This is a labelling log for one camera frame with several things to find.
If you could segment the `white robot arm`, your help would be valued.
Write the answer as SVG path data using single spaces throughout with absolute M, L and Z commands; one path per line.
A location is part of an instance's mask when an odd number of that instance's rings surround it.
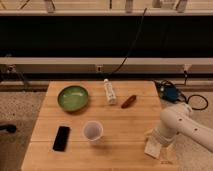
M 193 109 L 186 103 L 168 106 L 160 112 L 160 121 L 152 130 L 144 153 L 158 159 L 163 147 L 168 147 L 175 136 L 183 134 L 213 153 L 213 129 L 191 119 Z

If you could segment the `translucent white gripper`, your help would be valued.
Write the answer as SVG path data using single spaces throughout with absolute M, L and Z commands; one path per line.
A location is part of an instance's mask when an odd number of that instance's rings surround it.
M 176 131 L 169 129 L 166 126 L 158 125 L 152 130 L 151 134 L 148 136 L 148 140 L 155 139 L 163 148 L 168 147 L 174 141 L 175 135 Z

